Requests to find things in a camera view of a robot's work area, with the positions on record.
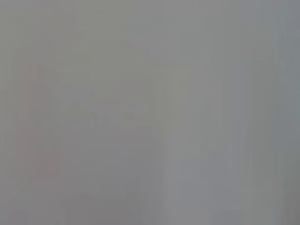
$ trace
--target blurry background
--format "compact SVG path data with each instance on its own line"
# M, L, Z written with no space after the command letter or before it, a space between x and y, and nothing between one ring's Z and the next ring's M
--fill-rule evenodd
M296 1L1 1L0 224L299 223Z

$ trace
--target gray wall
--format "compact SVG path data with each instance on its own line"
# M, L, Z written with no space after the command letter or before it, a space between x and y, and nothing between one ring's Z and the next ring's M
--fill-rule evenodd
M298 224L298 8L2 1L0 224Z

